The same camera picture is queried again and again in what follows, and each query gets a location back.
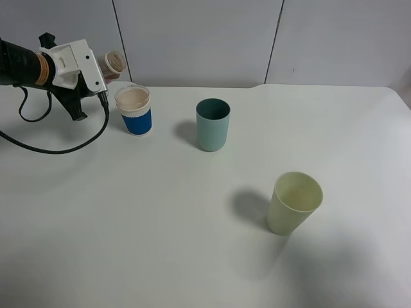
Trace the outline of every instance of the white table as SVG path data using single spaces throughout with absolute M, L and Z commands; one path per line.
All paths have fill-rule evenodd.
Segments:
M 150 90 L 147 137 L 125 133 L 113 111 L 76 153 L 0 141 L 0 307 L 410 307 L 411 112 L 395 92 Z M 194 143 L 195 106 L 211 97 L 232 107 L 216 153 Z M 55 102 L 24 123 L 21 99 L 0 88 L 0 129 L 34 146 L 74 146 L 103 122 L 91 98 L 82 122 Z M 30 90 L 26 116 L 45 107 Z M 324 202 L 283 238 L 264 216 L 293 170 L 320 182 Z

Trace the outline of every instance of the light green cup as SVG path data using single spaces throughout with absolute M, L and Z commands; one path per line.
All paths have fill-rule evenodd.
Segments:
M 322 202 L 321 186 L 309 175 L 288 172 L 275 183 L 268 210 L 268 227 L 277 235 L 290 235 Z
M 221 149 L 229 130 L 230 106 L 217 98 L 205 99 L 198 103 L 197 142 L 208 152 Z

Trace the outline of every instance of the white wall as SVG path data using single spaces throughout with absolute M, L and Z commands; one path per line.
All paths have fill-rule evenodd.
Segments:
M 1 1 L 3 40 L 36 51 L 44 32 L 54 34 L 57 44 L 85 38 L 96 56 L 112 50 L 123 53 L 111 0 Z M 129 80 L 128 73 L 122 79 Z
M 282 0 L 115 0 L 132 78 L 145 85 L 264 83 Z
M 286 0 L 267 83 L 411 84 L 410 0 Z

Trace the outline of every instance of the teal cup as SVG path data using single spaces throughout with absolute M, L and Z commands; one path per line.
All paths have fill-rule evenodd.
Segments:
M 229 130 L 230 106 L 217 98 L 205 99 L 198 103 L 197 142 L 208 152 L 221 149 Z

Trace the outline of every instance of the black cable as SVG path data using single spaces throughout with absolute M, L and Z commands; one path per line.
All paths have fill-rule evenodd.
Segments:
M 41 117 L 39 117 L 38 119 L 29 120 L 29 119 L 23 117 L 23 115 L 21 114 L 21 112 L 22 112 L 22 110 L 23 110 L 23 106 L 24 106 L 24 104 L 26 103 L 26 100 L 27 100 L 27 98 L 28 98 L 28 91 L 27 91 L 26 88 L 23 88 L 23 87 L 21 87 L 21 86 L 19 86 L 19 88 L 22 89 L 22 91 L 24 92 L 24 99 L 23 99 L 23 102 L 21 103 L 20 108 L 19 108 L 19 115 L 20 115 L 20 117 L 21 117 L 23 120 L 25 120 L 26 122 L 29 122 L 29 123 L 39 122 L 39 121 L 43 120 L 45 117 L 47 117 L 48 114 L 51 112 L 51 92 L 50 92 L 50 91 L 47 91 L 47 98 L 48 98 L 48 100 L 49 100 L 49 106 L 48 106 L 46 112 L 45 112 Z
M 105 114 L 105 119 L 104 119 L 104 123 L 103 126 L 101 127 L 101 130 L 91 139 L 89 139 L 88 141 L 86 141 L 85 143 L 76 146 L 74 148 L 68 149 L 68 150 L 60 150 L 60 151 L 51 151 L 51 150 L 43 150 L 43 149 L 38 149 L 35 148 L 33 146 L 28 146 L 27 144 L 24 144 L 18 140 L 15 140 L 14 138 L 11 138 L 9 135 L 5 134 L 4 132 L 2 132 L 0 130 L 0 137 L 3 137 L 4 139 L 6 139 L 7 141 L 10 141 L 11 143 L 15 144 L 16 146 L 20 146 L 24 149 L 33 151 L 33 152 L 37 152 L 37 153 L 43 153 L 43 154 L 52 154 L 52 155 L 58 155 L 58 154 L 67 154 L 67 153 L 71 153 L 74 151 L 77 151 L 79 149 L 84 148 L 85 146 L 88 146 L 90 143 L 92 143 L 93 141 L 95 141 L 106 129 L 108 123 L 109 123 L 109 102 L 107 101 L 107 95 L 105 92 L 99 93 L 98 94 L 98 98 L 100 99 L 100 103 L 104 109 L 104 114 Z

